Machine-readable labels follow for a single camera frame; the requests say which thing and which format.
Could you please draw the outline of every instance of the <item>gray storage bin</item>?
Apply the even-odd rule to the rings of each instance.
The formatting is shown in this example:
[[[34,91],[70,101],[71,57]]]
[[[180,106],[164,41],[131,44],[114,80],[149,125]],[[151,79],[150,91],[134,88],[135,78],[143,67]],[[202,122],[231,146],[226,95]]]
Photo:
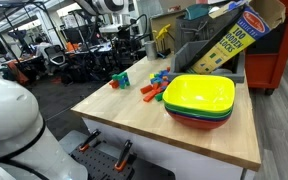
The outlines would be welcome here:
[[[181,72],[181,68],[187,64],[195,54],[207,43],[208,41],[195,41],[186,43],[172,58],[171,70],[168,74],[168,79],[173,80],[176,76],[187,74]],[[230,69],[233,73],[217,73],[216,71],[212,75],[225,76],[232,79],[235,83],[244,83],[244,64],[245,54],[244,52],[236,55],[233,60],[233,69]]]
[[[179,51],[187,42],[210,40],[237,16],[239,11],[240,9],[237,8],[215,19],[210,18],[208,15],[194,20],[185,20],[185,15],[177,17],[174,52]]]

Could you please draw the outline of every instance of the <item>plastic bowl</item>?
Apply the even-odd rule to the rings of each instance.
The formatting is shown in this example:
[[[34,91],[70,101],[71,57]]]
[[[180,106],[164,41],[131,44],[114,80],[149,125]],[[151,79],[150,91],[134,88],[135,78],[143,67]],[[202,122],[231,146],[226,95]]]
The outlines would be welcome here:
[[[168,107],[165,106],[165,109],[173,114],[178,114],[180,116],[186,116],[189,118],[196,118],[196,119],[201,119],[205,121],[223,121],[229,117],[231,117],[232,111],[230,111],[227,115],[221,116],[221,117],[210,117],[210,116],[200,116],[200,115],[195,115],[195,114],[188,114],[188,113],[183,113],[179,111],[174,111]]]
[[[183,108],[225,113],[233,106],[234,96],[234,82],[226,77],[182,75],[166,88],[163,100]]]
[[[226,123],[226,121],[229,119],[225,119],[223,121],[205,121],[197,118],[189,118],[185,116],[181,116],[178,114],[174,114],[172,112],[169,112],[166,110],[166,112],[176,121],[182,123],[185,126],[189,126],[192,128],[197,128],[197,129],[205,129],[205,130],[211,130],[218,128],[222,126],[223,124]]]
[[[199,111],[199,110],[195,110],[195,109],[183,108],[180,106],[174,106],[174,105],[169,104],[167,102],[164,102],[164,105],[170,109],[173,109],[174,111],[188,113],[188,114],[195,114],[195,115],[200,115],[200,116],[210,116],[210,117],[226,116],[229,112],[231,112],[233,110],[233,106],[232,106],[226,112],[215,113],[215,112],[207,112],[207,111]]]

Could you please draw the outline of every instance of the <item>wooden table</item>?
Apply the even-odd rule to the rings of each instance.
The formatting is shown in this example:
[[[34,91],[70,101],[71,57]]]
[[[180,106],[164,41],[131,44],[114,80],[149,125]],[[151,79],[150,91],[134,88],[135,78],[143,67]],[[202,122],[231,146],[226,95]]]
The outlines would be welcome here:
[[[248,169],[245,179],[252,179],[261,161],[247,84],[236,85],[234,110],[226,124],[211,131],[192,129],[173,120],[162,102],[142,100],[140,88],[149,84],[149,74],[169,65],[170,58],[143,58],[126,70],[130,87],[106,84],[72,110],[90,131],[99,128],[113,144],[131,139],[133,151],[173,170],[177,179],[240,179],[243,169]]]

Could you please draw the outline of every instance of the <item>red tool cart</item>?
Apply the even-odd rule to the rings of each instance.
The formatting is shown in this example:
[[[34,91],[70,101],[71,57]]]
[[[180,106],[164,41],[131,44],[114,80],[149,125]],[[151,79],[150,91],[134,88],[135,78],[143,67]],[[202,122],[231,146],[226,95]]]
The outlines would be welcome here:
[[[250,88],[265,88],[272,95],[278,88],[288,59],[288,0],[286,20],[268,35],[247,48],[245,71]]]

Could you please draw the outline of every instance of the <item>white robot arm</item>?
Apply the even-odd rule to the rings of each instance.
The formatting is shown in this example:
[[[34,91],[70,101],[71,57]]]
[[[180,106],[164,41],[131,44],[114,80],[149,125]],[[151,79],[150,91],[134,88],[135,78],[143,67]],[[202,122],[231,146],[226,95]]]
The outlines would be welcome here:
[[[86,168],[66,154],[45,126],[34,95],[2,79],[0,166],[19,180],[36,179],[31,173],[43,180],[86,180],[88,176]]]
[[[91,15],[128,14],[128,0],[75,0]]]

